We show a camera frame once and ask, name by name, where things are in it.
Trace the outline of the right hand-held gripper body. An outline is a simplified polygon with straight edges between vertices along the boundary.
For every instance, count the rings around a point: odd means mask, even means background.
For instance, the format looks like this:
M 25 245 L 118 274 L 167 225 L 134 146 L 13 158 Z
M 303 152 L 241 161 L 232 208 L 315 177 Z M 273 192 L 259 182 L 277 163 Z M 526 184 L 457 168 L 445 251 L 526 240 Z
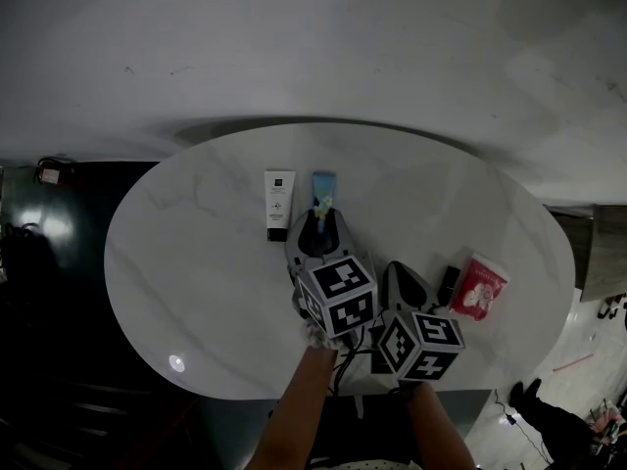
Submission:
M 399 382 L 438 381 L 465 349 L 455 320 L 409 310 L 384 310 L 371 340 L 370 372 Z

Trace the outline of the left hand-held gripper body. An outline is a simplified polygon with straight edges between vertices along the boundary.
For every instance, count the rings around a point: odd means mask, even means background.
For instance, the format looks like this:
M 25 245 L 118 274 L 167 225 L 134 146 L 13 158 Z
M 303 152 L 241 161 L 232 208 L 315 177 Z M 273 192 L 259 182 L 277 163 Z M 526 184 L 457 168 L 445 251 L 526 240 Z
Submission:
M 374 320 L 379 311 L 378 285 L 369 253 L 339 258 L 290 258 L 292 305 L 330 338 L 350 333 Z

